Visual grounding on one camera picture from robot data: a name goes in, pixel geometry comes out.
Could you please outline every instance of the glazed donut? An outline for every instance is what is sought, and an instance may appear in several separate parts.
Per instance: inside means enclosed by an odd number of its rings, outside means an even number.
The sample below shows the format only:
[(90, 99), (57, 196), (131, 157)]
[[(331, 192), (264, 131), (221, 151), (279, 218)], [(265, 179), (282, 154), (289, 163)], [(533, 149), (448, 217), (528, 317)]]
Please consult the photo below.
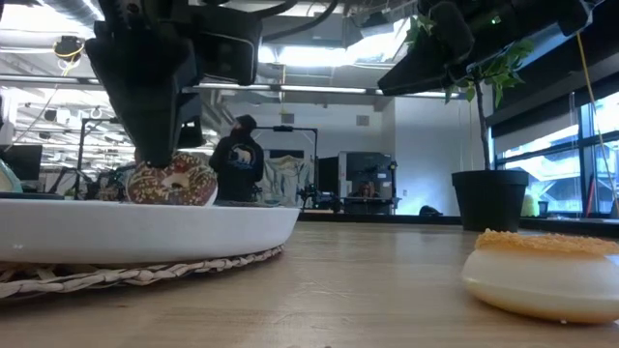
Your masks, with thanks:
[(212, 205), (217, 176), (201, 159), (176, 153), (163, 169), (139, 164), (128, 180), (127, 196), (137, 204)]
[(562, 323), (619, 319), (619, 245), (596, 238), (486, 230), (462, 278), (479, 300)]

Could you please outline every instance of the black hoodie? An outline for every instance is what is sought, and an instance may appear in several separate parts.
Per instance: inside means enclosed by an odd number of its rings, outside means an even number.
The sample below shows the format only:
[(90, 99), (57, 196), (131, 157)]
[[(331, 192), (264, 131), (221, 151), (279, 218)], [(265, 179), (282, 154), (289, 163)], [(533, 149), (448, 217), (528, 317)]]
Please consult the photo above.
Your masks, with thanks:
[(209, 165), (218, 173), (218, 200), (250, 202), (253, 185), (262, 180), (264, 153), (251, 138), (251, 131), (245, 126), (233, 130), (220, 140), (209, 159)]

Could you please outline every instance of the desk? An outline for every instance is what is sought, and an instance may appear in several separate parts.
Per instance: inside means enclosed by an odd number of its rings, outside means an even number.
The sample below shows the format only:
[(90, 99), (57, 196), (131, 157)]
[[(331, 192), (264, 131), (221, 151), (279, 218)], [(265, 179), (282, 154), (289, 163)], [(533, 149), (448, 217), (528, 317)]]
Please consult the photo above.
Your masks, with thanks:
[(2, 347), (611, 348), (619, 326), (562, 326), (473, 300), (457, 227), (300, 222), (284, 254), (221, 275), (0, 308)]

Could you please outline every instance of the ceiling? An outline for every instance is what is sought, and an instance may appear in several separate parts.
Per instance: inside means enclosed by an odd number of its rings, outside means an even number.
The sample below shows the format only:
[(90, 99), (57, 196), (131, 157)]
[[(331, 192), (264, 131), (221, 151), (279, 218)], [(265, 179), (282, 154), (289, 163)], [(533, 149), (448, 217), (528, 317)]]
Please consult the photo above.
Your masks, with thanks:
[[(54, 75), (63, 73), (66, 63), (59, 62), (53, 54), (51, 47), (62, 35), (73, 35), (81, 38), (93, 36), (92, 30), (71, 20), (64, 14), (60, 14), (49, 6), (24, 6), (13, 4), (33, 4), (35, 1), (13, 0), (7, 1), (5, 12), (0, 22), (0, 73), (13, 73), (24, 75)], [(274, 1), (257, 0), (232, 0), (227, 6), (243, 10), (255, 11), (277, 4)], [(349, 0), (343, 1), (336, 9), (339, 20), (344, 16), (356, 15), (363, 19), (363, 15), (371, 11), (382, 9), (396, 9), (402, 4), (410, 4), (411, 1), (387, 1), (387, 0)], [(312, 16), (323, 11), (324, 5), (319, 2), (301, 2), (285, 15)], [(301, 86), (332, 86), (332, 87), (362, 87), (376, 88), (376, 81), (392, 65), (398, 57), (397, 52), (402, 40), (401, 34), (396, 38), (398, 31), (404, 30), (398, 24), (393, 36), (389, 37), (391, 56), (384, 54), (378, 56), (362, 57), (351, 64), (342, 64), (333, 67), (311, 67), (307, 64), (295, 66), (288, 64), (280, 73), (269, 72), (271, 64), (261, 64), (260, 72), (266, 73), (258, 77), (257, 82), (278, 83)], [(372, 49), (380, 42), (375, 41), (368, 47), (357, 45), (364, 52)], [(265, 45), (276, 55), (283, 54), (285, 46), (282, 44)], [(353, 48), (341, 51), (351, 52)], [(83, 56), (79, 65), (73, 67), (68, 76), (94, 77), (87, 56)], [(133, 147), (121, 126), (109, 124), (103, 121), (112, 117), (113, 109), (109, 104), (107, 94), (103, 91), (80, 91), (60, 89), (54, 93), (53, 89), (34, 88), (27, 85), (17, 87), (3, 87), (3, 94), (9, 94), (19, 102), (18, 116), (16, 121), (15, 140), (19, 143), (44, 143), (44, 165), (69, 165), (75, 166), (76, 150), (79, 143), (79, 129), (81, 118), (99, 117), (101, 122), (88, 124), (90, 134), (85, 138), (85, 161), (86, 168), (92, 172), (108, 167), (114, 167), (120, 163), (133, 160)], [(229, 122), (229, 116), (225, 115), (225, 106), (230, 103), (249, 102), (300, 102), (316, 104), (365, 104), (375, 105), (377, 110), (382, 109), (387, 98), (368, 97), (355, 95), (335, 95), (324, 93), (263, 93), (253, 92), (225, 92), (216, 94), (203, 93), (204, 104), (208, 108), (205, 112), (205, 122), (212, 130), (205, 130), (208, 138), (207, 145), (201, 150), (206, 153), (212, 152), (217, 143), (218, 127), (222, 123)], [(42, 114), (43, 107), (58, 110), (56, 121), (47, 121)]]

